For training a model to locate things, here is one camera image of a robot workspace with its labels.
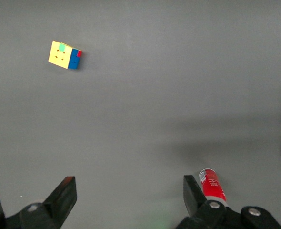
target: red can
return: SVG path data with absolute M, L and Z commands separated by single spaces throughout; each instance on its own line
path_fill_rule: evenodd
M 221 198 L 224 200 L 224 202 L 226 201 L 224 191 L 214 170 L 210 168 L 203 169 L 200 172 L 199 176 L 203 188 L 203 193 L 207 199 L 217 200 L 216 198 Z

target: gray surface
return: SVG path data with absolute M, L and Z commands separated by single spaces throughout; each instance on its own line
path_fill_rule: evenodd
M 0 1 L 7 216 L 75 175 L 64 229 L 170 229 L 205 167 L 281 223 L 281 1 Z

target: screw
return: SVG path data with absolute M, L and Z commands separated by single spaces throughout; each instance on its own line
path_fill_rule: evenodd
M 38 208 L 38 207 L 33 204 L 33 205 L 31 205 L 31 206 L 27 209 L 27 211 L 28 211 L 28 212 L 32 212 L 32 211 L 35 211 L 37 208 Z
M 220 207 L 220 204 L 218 204 L 217 202 L 210 202 L 210 203 L 209 203 L 209 206 L 210 206 L 211 208 L 217 209 L 217 208 Z
M 250 208 L 249 213 L 252 214 L 253 216 L 259 216 L 261 213 L 255 209 L 255 208 Z

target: green sticker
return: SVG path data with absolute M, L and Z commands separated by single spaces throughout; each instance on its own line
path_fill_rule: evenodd
M 65 50 L 65 45 L 64 44 L 59 44 L 59 50 L 61 51 L 61 52 L 64 52 L 64 50 Z

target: red sticker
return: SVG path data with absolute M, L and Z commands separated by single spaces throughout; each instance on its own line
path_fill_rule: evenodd
M 82 51 L 78 50 L 77 57 L 81 57 L 81 53 L 82 53 Z

